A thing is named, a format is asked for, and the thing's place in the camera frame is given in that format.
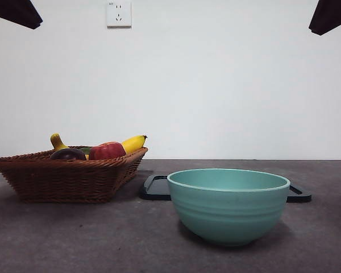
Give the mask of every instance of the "bowl rim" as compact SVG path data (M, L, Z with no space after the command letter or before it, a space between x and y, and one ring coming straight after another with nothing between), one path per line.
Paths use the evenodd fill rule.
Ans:
M196 186L192 186L192 185L186 185L183 183L179 183L176 182L174 180L171 179L171 176L176 175L178 173L182 173L182 172L190 172L190 171L200 171L200 170L226 170L226 171L241 171L241 172L254 172L254 173L262 173L264 175L269 175L269 176L274 176L274 177L278 177L281 178L282 180L284 180L286 183L282 186L278 186L278 187L273 187L273 188L264 188L264 189L219 189L219 188L207 188L207 187L196 187ZM197 169L184 169L182 171L177 171L177 172L172 172L167 176L167 180L169 183L173 183L175 185L179 185L181 187L184 188L191 188L191 189L201 189L204 191L217 191L217 192L267 192L267 191L276 191L278 189L284 189L284 188L289 188L290 187L290 181L288 178L285 178L283 176L280 175L275 175L273 173L269 173L269 172L261 172L261 171L253 171L250 169L231 169L231 168L197 168Z

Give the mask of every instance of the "toy fruit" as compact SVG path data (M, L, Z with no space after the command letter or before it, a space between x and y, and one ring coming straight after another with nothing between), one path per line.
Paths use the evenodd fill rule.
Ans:
M111 159L125 155L126 152L119 142L106 142L90 149L89 160Z
M55 134L51 135L51 142L52 142L52 145L53 145L53 147L54 147L54 149L56 151L58 151L60 149L69 148L68 146L63 144L63 142L62 142L61 138L59 137L58 133L55 133Z
M146 135L136 135L133 136L132 138L124 140L121 144L123 145L125 152L127 154L130 154L142 148L146 138L147 138Z
M81 150L82 152L84 152L85 155L89 155L89 154L90 154L90 149L91 149L91 147L82 147L82 148L79 148L79 150Z
M52 153L51 159L80 159L86 160L84 152L75 148L63 148Z

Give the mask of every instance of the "eggplant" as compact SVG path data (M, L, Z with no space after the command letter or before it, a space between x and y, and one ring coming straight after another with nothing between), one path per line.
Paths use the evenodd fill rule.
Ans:
M60 149L52 153L50 158L51 159L65 159L65 160L70 160L70 159L86 160L86 156L84 152L76 148Z

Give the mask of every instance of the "basket rim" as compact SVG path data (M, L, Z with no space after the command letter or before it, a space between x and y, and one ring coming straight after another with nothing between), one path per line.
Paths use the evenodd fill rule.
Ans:
M88 147L88 146L69 146L70 148L79 148L79 147ZM24 163L24 164L40 164L47 165L48 167L54 167L54 166L98 166L99 164L104 166L113 166L113 165L120 165L122 163L126 162L132 162L135 160L135 158L139 158L143 156L148 151L147 147L142 147L130 154L126 154L123 156L120 156L118 158L111 158L111 159L98 159L98 160L80 160L80 159L56 159L52 160L50 158L44 158L44 159L37 159L33 158L36 156L40 156L41 154L46 155L46 153L50 154L54 152L54 149L47 150L47 151L41 151L31 154L22 154L22 155L14 155L14 156L6 156L6 157L0 157L0 164L15 164L15 163Z

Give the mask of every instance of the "black tray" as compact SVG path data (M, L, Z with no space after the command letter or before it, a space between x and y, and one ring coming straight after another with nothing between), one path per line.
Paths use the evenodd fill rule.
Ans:
M166 175L151 175L144 182L139 190L139 197L145 200L171 200L169 194L168 182ZM295 184L290 183L289 195L286 201L292 202L309 202L312 200L311 193L302 189Z

